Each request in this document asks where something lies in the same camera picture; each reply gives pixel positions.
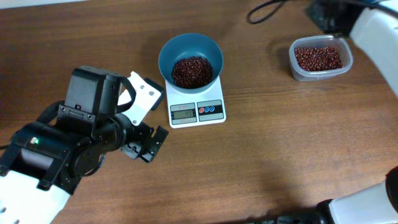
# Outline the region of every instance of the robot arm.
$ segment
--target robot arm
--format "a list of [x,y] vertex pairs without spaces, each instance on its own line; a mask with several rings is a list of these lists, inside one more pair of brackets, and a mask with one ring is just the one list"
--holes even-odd
[[323,32],[351,38],[398,96],[398,0],[315,0],[307,14]]
[[[121,87],[126,91],[119,97]],[[142,122],[163,88],[94,67],[76,68],[65,102],[16,132],[0,158],[0,223],[50,223],[107,152],[151,162],[168,135]],[[57,117],[55,126],[49,123]]]

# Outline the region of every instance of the cable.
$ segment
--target cable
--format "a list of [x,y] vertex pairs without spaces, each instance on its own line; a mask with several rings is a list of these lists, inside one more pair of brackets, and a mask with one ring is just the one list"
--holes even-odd
[[8,148],[8,146],[10,146],[10,145],[0,146],[0,150],[5,150]]
[[49,122],[51,122],[54,118],[57,117],[58,115],[58,107],[60,105],[64,105],[65,101],[61,100],[61,101],[57,101],[52,103],[50,106],[48,106],[41,114],[40,116],[37,118],[36,121],[39,121],[41,123],[44,124],[48,124]]
[[390,9],[389,7],[380,5],[380,4],[364,2],[364,1],[355,1],[355,0],[336,0],[336,1],[337,2],[347,3],[347,4],[353,4],[353,5],[357,5],[357,6],[375,8],[375,9],[378,9],[380,11],[383,11],[383,12],[389,14],[390,16],[394,16],[395,18],[398,18],[398,12],[397,11],[395,11],[393,9]]
[[[265,3],[262,3],[261,5],[259,5],[259,6],[255,7],[254,9],[250,10],[248,15],[246,16],[246,19],[247,19],[248,23],[250,23],[250,24],[259,24],[260,22],[264,22],[267,19],[271,18],[287,1],[289,1],[289,0],[270,0],[270,1],[267,1]],[[253,15],[258,10],[262,9],[263,7],[267,7],[267,6],[271,5],[271,4],[275,4],[275,3],[278,3],[278,2],[280,2],[279,5],[277,7],[275,7],[275,9],[272,12],[268,13],[268,15],[266,15],[263,18],[258,19],[256,21],[253,21],[251,19],[251,15]]]
[[116,108],[116,113],[122,113],[122,112],[125,112],[126,110],[130,109],[130,107],[132,106],[132,104],[136,100],[136,94],[137,93],[136,93],[134,87],[132,87],[131,82],[126,77],[124,77],[121,80],[121,83],[124,85],[124,87],[126,88],[127,92],[129,93],[131,100],[128,103],[125,103],[123,105],[119,105]]
[[106,157],[106,154],[103,154],[103,155],[101,156],[101,160],[100,160],[100,162],[99,162],[99,164],[98,164],[98,167],[96,167],[96,168],[93,169],[92,171],[90,171],[90,172],[88,172],[87,174],[85,174],[85,177],[88,177],[88,176],[91,176],[91,175],[95,174],[95,173],[102,167],[102,165],[104,164],[105,157]]

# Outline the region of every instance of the white bracket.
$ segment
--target white bracket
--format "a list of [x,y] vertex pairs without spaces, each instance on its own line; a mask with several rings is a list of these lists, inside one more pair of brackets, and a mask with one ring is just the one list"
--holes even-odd
[[[122,114],[126,115],[131,123],[138,126],[144,119],[148,111],[155,105],[160,98],[161,93],[154,87],[146,83],[137,73],[131,72],[131,76],[127,78],[132,87],[136,90],[136,100],[127,111]],[[128,91],[124,91],[118,101],[118,105],[128,103],[131,100]]]

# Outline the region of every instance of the container of red beans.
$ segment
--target container of red beans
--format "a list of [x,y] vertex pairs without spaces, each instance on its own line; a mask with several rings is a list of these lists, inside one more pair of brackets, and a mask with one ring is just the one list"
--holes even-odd
[[347,42],[332,35],[296,40],[289,49],[290,68],[297,81],[316,81],[347,72],[353,54]]
[[182,34],[169,40],[159,54],[159,70],[174,90],[203,94],[219,78],[224,65],[218,44],[203,34]]

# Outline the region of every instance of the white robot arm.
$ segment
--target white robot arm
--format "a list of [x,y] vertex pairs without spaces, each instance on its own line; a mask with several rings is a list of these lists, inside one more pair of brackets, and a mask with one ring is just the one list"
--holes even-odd
[[[398,0],[379,4],[398,12]],[[378,9],[365,8],[349,36],[373,61],[398,96],[398,18]]]
[[[121,80],[109,71],[77,68],[65,103],[49,107],[39,121],[14,135],[0,160],[0,223],[50,223],[64,208],[80,179],[100,168],[108,151],[121,148],[133,159],[153,160],[168,132],[159,127],[152,137],[154,129],[142,120],[161,102],[163,89],[135,72]],[[135,93],[131,94],[127,85],[118,97],[119,81],[125,86],[128,81]],[[128,107],[118,111],[117,105]],[[54,114],[49,115],[51,111],[57,111],[58,118],[71,126],[61,121],[55,127],[47,125],[54,118]],[[108,149],[95,153],[100,150],[96,146]]]

